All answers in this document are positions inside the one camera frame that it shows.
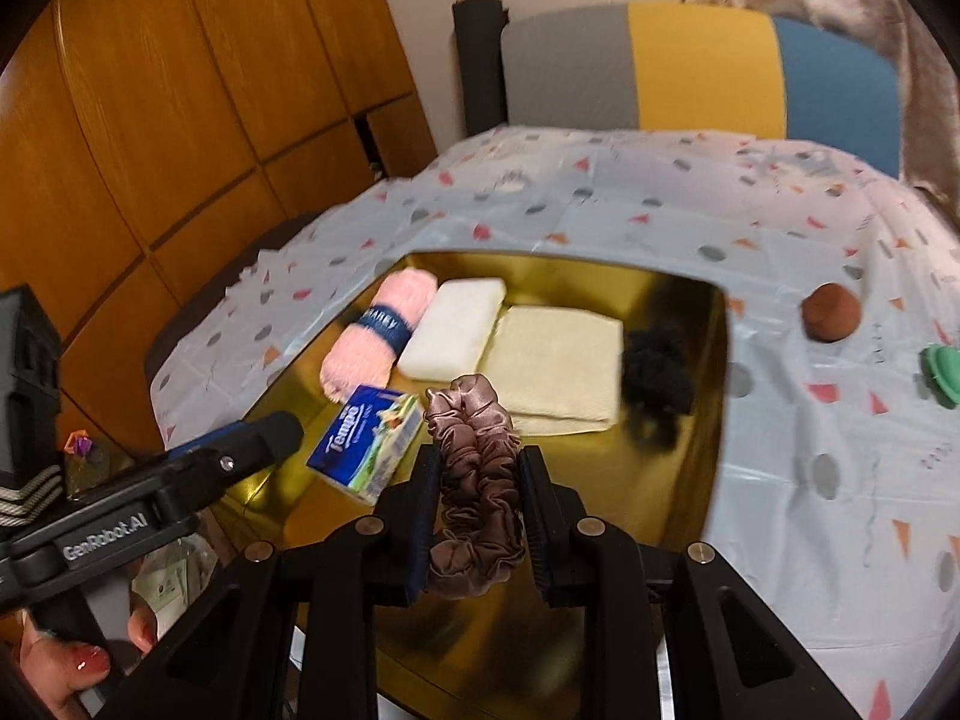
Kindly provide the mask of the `left hand red nails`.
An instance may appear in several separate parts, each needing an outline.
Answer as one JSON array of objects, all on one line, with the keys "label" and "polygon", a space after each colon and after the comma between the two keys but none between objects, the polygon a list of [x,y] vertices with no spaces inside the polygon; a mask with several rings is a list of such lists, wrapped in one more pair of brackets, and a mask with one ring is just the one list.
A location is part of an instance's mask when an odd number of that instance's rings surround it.
[{"label": "left hand red nails", "polygon": [[80,695],[109,676],[109,653],[98,645],[62,642],[39,631],[26,610],[18,617],[21,637],[16,661],[26,683],[53,717],[88,718]]}]

